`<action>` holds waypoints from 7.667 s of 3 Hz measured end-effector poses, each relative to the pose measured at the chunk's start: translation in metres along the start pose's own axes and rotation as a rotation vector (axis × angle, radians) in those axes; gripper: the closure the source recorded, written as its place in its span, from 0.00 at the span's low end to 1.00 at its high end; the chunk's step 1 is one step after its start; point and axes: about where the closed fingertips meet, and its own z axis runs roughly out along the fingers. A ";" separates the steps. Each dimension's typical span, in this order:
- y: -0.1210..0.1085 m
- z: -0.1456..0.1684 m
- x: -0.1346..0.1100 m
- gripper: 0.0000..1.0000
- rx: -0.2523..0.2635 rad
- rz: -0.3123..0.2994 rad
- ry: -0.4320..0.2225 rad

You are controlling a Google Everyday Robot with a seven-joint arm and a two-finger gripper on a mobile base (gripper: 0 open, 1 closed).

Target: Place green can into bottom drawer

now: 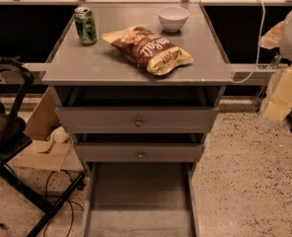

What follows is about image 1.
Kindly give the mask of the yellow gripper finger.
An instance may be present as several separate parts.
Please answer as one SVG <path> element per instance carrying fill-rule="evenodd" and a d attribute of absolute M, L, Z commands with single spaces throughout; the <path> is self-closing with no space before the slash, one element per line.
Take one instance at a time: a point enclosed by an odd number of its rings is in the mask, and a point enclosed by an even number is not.
<path fill-rule="evenodd" d="M 272 27 L 264 36 L 260 38 L 258 42 L 259 46 L 265 49 L 273 49 L 279 47 L 279 42 L 281 38 L 281 30 L 284 22 L 281 21 Z"/>
<path fill-rule="evenodd" d="M 292 110 L 292 64 L 275 70 L 269 81 L 260 111 L 259 123 L 274 127 L 283 122 Z"/>

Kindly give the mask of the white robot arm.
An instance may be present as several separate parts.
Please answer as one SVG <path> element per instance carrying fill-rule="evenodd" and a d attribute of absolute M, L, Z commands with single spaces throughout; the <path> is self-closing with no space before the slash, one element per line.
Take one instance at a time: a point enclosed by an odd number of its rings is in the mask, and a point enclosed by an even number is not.
<path fill-rule="evenodd" d="M 292 62 L 292 10 L 281 22 L 271 28 L 258 42 L 266 49 L 279 48 L 279 54 Z M 261 121 L 274 126 L 283 121 L 292 110 L 292 64 L 285 69 L 273 90 L 264 100 Z"/>

